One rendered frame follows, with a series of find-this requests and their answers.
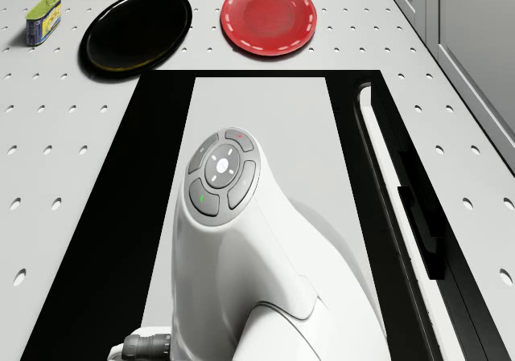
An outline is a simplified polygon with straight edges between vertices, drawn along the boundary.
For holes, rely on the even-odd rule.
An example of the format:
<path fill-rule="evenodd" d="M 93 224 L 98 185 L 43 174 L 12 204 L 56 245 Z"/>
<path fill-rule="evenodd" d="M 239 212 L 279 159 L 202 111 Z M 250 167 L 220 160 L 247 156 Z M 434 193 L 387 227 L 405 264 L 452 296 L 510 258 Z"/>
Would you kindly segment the black plate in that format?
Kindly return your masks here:
<path fill-rule="evenodd" d="M 80 43 L 80 60 L 96 75 L 135 75 L 177 50 L 191 23 L 188 0 L 119 0 L 90 23 Z"/>

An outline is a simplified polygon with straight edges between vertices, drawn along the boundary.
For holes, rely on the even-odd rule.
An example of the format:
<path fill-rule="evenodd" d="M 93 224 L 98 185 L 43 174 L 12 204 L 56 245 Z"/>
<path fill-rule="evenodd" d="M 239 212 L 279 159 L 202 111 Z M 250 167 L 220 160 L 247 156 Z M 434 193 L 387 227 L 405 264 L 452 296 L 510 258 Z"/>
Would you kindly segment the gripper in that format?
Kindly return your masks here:
<path fill-rule="evenodd" d="M 111 348 L 107 361 L 171 361 L 171 327 L 140 327 Z"/>

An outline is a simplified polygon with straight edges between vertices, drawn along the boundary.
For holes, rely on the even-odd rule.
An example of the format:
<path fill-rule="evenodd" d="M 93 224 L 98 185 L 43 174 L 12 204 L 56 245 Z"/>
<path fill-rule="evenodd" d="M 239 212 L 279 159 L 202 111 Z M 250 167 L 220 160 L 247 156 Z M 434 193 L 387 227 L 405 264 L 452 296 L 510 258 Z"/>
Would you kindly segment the white cabinet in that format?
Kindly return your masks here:
<path fill-rule="evenodd" d="M 515 175 L 515 0 L 394 0 Z"/>

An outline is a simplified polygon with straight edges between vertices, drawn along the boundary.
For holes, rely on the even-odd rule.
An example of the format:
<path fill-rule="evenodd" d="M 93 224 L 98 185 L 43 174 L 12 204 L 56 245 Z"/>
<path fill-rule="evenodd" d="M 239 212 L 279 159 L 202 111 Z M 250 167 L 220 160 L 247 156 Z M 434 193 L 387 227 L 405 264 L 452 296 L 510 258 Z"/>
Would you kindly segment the flat-sided can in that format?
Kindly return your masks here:
<path fill-rule="evenodd" d="M 61 0 L 41 0 L 26 15 L 26 44 L 39 46 L 61 20 Z"/>

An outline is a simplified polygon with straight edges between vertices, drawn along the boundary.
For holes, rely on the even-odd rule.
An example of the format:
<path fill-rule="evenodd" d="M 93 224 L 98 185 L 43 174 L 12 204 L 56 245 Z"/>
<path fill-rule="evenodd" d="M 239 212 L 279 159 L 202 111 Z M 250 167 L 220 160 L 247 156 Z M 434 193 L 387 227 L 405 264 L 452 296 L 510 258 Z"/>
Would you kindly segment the red plate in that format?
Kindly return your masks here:
<path fill-rule="evenodd" d="M 225 0 L 220 22 L 238 47 L 255 55 L 279 56 L 311 39 L 317 12 L 311 0 Z"/>

